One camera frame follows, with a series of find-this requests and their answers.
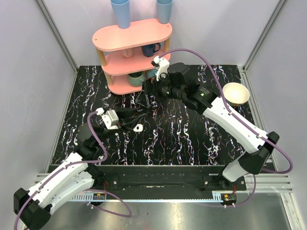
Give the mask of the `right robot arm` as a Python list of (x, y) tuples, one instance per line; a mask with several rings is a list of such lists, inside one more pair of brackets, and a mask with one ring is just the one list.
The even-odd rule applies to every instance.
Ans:
[(184, 63), (161, 66), (151, 62), (157, 70), (154, 77), (142, 84), (142, 92), (136, 102), (143, 107), (150, 106), (149, 99), (154, 96), (157, 101), (166, 99), (181, 100), (189, 109), (214, 121), (232, 135), (244, 148), (239, 158), (226, 165), (218, 177), (218, 185), (224, 190), (234, 186), (235, 181), (246, 174), (259, 174), (273, 152), (280, 136), (253, 125), (228, 103), (223, 102), (217, 90), (209, 89), (194, 80), (185, 80), (189, 67)]

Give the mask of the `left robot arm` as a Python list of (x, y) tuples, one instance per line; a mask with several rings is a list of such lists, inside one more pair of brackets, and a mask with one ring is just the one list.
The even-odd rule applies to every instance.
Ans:
[(94, 193), (94, 197), (87, 200), (91, 208), (98, 208), (101, 195), (110, 195), (122, 203), (117, 195), (105, 190), (104, 173), (98, 169), (98, 165), (108, 159), (102, 140), (119, 130), (142, 132), (140, 121), (146, 116), (147, 112), (140, 107), (98, 108), (91, 112), (86, 123), (79, 126), (77, 147), (66, 160), (42, 181), (14, 193), (13, 228), (41, 229), (59, 207), (82, 192)]

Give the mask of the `white earbud charging case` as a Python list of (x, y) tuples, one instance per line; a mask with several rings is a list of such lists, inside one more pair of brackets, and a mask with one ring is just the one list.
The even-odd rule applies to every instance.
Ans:
[(134, 128), (133, 131), (136, 133), (143, 132), (143, 125), (142, 124), (137, 124)]

